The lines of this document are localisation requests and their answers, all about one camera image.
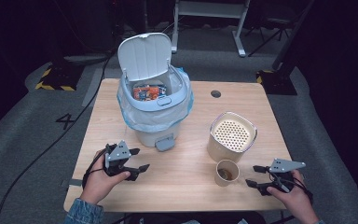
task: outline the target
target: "open lid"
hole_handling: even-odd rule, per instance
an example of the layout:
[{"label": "open lid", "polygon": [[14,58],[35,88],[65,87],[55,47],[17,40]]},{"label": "open lid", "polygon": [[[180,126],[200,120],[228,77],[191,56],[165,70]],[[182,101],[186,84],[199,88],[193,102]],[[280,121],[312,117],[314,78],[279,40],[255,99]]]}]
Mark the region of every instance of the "open lid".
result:
[{"label": "open lid", "polygon": [[129,81],[157,77],[168,71],[171,40],[163,33],[136,35],[118,47],[118,62]]}]

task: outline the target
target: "denim sleeve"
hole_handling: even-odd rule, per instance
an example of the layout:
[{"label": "denim sleeve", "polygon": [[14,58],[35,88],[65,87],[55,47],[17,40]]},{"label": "denim sleeve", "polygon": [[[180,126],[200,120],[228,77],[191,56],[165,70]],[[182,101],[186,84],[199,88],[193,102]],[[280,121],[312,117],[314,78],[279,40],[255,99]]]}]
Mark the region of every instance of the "denim sleeve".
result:
[{"label": "denim sleeve", "polygon": [[103,208],[75,199],[66,215],[64,224],[100,224],[103,223]]}]

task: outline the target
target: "table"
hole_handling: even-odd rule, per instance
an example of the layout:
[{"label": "table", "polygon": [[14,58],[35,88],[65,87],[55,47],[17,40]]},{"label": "table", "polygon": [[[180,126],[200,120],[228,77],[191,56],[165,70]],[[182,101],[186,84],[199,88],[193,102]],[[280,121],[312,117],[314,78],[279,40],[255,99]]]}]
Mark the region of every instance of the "table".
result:
[{"label": "table", "polygon": [[[117,102],[119,79],[103,80],[76,163],[73,179],[82,179],[95,152],[108,144],[125,140],[140,153],[126,163],[129,167],[150,164],[136,181],[123,181],[100,202],[107,212],[235,211],[284,209],[283,204],[257,189],[246,186],[245,178],[265,183],[269,176],[255,173],[253,165],[270,166],[274,158],[291,160],[263,87],[258,83],[192,81],[193,110],[181,122],[173,149],[159,152],[144,147],[134,130],[124,123]],[[221,97],[214,98],[211,91]],[[232,111],[250,120],[258,129],[254,145],[238,165],[239,180],[227,187],[214,183],[216,162],[206,150],[213,121]],[[64,202],[69,210],[82,188],[70,186]]]},{"label": "table", "polygon": [[172,53],[177,51],[178,43],[178,22],[179,15],[187,16],[203,16],[203,17],[220,17],[240,19],[237,31],[232,31],[238,53],[241,57],[245,57],[245,50],[240,40],[240,34],[243,22],[246,18],[246,13],[249,7],[249,0],[244,4],[224,4],[224,3],[209,3],[209,2],[188,2],[176,0],[174,10],[174,24],[172,34]]}]

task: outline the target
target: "perforated basket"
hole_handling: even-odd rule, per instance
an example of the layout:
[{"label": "perforated basket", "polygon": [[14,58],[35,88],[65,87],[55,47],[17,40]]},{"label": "perforated basket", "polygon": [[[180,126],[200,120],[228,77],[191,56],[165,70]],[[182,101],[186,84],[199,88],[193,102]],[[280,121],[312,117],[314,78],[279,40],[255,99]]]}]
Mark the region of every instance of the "perforated basket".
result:
[{"label": "perforated basket", "polygon": [[221,114],[211,125],[208,153],[215,161],[239,161],[255,141],[257,128],[233,112]]}]

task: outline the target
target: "cup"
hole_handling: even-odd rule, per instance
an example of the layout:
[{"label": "cup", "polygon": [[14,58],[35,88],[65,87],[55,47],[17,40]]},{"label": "cup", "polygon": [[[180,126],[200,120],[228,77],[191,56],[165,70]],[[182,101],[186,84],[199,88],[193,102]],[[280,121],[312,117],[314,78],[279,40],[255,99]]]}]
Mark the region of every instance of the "cup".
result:
[{"label": "cup", "polygon": [[240,176],[240,168],[234,161],[222,160],[217,163],[214,182],[220,187],[226,187]]}]

